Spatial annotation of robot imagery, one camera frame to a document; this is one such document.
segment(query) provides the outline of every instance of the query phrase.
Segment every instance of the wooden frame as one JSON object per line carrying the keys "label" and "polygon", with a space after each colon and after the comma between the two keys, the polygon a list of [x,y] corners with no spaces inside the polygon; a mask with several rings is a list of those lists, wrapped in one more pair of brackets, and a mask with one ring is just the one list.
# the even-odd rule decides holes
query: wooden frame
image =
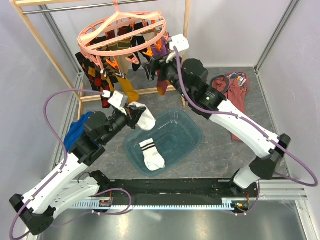
{"label": "wooden frame", "polygon": [[[37,31],[36,27],[33,25],[31,20],[29,19],[28,15],[24,15],[24,10],[23,7],[28,7],[28,6],[40,6],[40,5],[50,5],[50,4],[58,4],[58,3],[71,3],[71,2],[84,2],[84,1],[89,1],[89,0],[10,0],[11,5],[13,8],[16,10],[26,27],[29,29],[29,31],[32,33],[33,37],[35,40],[38,42],[38,44],[41,46],[42,50],[44,53],[47,55],[55,69],[58,71],[58,73],[61,75],[62,79],[66,83],[66,85],[70,89],[74,89],[75,87],[71,83],[70,79],[58,63],[57,59],[54,57],[53,53]],[[183,26],[183,34],[185,37],[188,35],[188,25],[189,25],[189,16],[190,16],[190,5],[191,5],[191,0],[185,0],[185,12],[184,12],[184,26]],[[167,92],[172,92],[175,91],[176,89],[173,86],[169,86],[167,89]],[[136,90],[136,92],[139,95],[147,95],[147,94],[155,94],[157,93],[157,88],[146,88],[146,89],[139,89]],[[100,95],[94,95],[94,96],[84,96],[84,93],[81,92],[80,94],[78,92],[73,92],[77,100],[79,101],[79,108],[78,108],[78,119],[80,119],[82,115],[82,110],[83,110],[83,104],[87,102],[94,102],[94,101],[100,101],[101,96]],[[186,102],[183,97],[182,99],[182,105],[185,108],[186,107]]]}

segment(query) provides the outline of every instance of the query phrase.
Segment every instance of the striped sock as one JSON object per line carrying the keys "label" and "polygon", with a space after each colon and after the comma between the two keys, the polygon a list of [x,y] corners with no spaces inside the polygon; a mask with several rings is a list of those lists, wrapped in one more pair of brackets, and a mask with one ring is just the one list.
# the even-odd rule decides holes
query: striped sock
{"label": "striped sock", "polygon": [[165,160],[158,152],[156,144],[152,138],[140,142],[140,147],[143,152],[145,166],[150,171],[163,169],[166,166]]}

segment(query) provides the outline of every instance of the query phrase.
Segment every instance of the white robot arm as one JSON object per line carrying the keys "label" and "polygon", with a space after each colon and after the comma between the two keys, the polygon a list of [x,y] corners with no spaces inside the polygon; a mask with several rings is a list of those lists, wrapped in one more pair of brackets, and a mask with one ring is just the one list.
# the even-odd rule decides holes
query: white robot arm
{"label": "white robot arm", "polygon": [[[173,52],[165,57],[156,57],[152,60],[151,75],[154,77],[155,72],[160,70],[158,80],[170,81],[185,97],[177,74],[177,62],[174,58],[177,55],[175,47],[180,54],[184,53],[189,48],[188,40],[183,35],[172,37],[169,48]],[[256,154],[256,159],[249,166],[235,173],[231,179],[231,191],[246,189],[259,179],[270,179],[277,163],[284,156],[284,152],[275,147],[271,141],[286,149],[290,143],[289,136],[285,134],[278,136],[254,123],[222,93],[206,84],[208,70],[199,60],[187,59],[182,66],[182,75],[187,95],[197,106],[222,114],[203,113],[197,109],[198,107],[189,105],[192,110],[238,136]],[[59,214],[79,200],[109,189],[110,180],[101,171],[92,172],[89,177],[72,188],[64,190],[64,187],[105,152],[103,146],[118,132],[125,126],[134,129],[137,124],[139,125],[143,114],[146,111],[149,112],[141,104],[127,105],[127,96],[118,91],[113,93],[106,91],[104,94],[105,97],[110,98],[109,103],[114,107],[112,117],[107,118],[102,112],[94,112],[84,125],[84,134],[71,147],[63,169],[61,169],[63,163],[60,163],[36,187],[24,195],[15,194],[10,199],[11,205],[17,212],[29,201],[20,218],[33,235],[45,231]],[[148,126],[148,130],[154,126],[154,123],[151,125]],[[33,198],[35,192],[40,188],[43,189]]]}

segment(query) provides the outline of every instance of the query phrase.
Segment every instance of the yellow sock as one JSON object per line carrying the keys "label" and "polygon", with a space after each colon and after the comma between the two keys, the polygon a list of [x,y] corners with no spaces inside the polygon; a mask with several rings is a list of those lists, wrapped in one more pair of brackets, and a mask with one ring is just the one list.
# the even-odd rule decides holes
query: yellow sock
{"label": "yellow sock", "polygon": [[136,102],[139,99],[139,94],[135,91],[134,87],[132,86],[131,82],[128,80],[128,78],[121,78],[116,76],[116,78],[118,79],[121,87],[122,87],[122,91],[124,92],[125,95],[128,96],[128,102],[129,104],[132,102]]}

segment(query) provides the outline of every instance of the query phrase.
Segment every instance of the translucent blue tub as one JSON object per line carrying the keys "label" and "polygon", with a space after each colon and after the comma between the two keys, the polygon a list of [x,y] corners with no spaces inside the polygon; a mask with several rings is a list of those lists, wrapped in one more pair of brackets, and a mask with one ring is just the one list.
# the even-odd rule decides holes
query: translucent blue tub
{"label": "translucent blue tub", "polygon": [[[139,143],[153,138],[155,146],[165,160],[165,168],[150,171],[145,165]],[[151,131],[137,129],[124,140],[125,152],[143,175],[157,176],[178,163],[195,150],[202,141],[202,132],[196,123],[180,109],[169,109],[156,118]]]}

